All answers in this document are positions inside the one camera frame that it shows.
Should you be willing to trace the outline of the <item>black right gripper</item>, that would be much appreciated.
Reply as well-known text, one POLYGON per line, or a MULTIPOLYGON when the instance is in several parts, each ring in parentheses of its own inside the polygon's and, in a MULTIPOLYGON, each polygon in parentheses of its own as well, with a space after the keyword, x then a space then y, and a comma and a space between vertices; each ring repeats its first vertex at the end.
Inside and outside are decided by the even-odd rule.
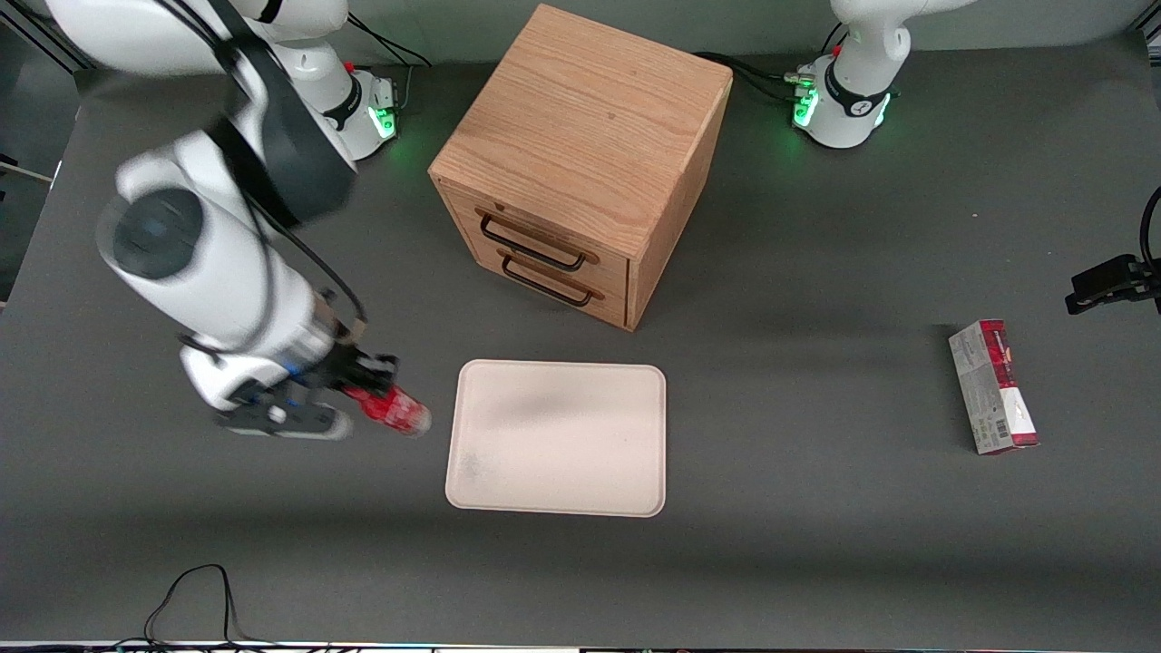
POLYGON ((398 356, 367 356, 355 346, 336 346, 307 367, 286 367, 257 356, 228 356, 228 406, 216 410, 216 425, 235 435, 266 435, 301 442, 344 442, 353 430, 349 414, 324 400, 340 390, 359 406, 389 406, 394 389, 361 387, 359 380, 394 380, 398 356))

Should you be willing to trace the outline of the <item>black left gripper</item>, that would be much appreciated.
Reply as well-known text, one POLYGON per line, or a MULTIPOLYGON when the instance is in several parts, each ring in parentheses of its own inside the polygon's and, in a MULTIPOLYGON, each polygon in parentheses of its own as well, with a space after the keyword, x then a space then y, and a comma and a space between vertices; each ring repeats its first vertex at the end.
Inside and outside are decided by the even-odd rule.
POLYGON ((1158 260, 1119 254, 1070 278, 1073 290, 1065 297, 1066 310, 1079 316, 1118 302, 1151 301, 1161 311, 1158 260))

